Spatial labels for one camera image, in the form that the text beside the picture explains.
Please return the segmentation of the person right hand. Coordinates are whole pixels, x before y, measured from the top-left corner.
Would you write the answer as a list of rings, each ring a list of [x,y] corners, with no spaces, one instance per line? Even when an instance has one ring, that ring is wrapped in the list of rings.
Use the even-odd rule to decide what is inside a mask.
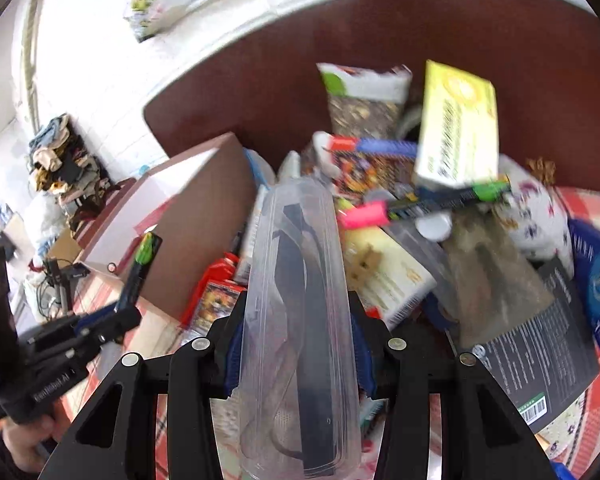
[[[43,414],[32,422],[18,425],[6,418],[2,436],[15,466],[25,474],[39,474],[46,459],[38,452],[38,447],[48,439],[59,443],[70,425],[61,400],[57,400],[53,404],[53,414]]]

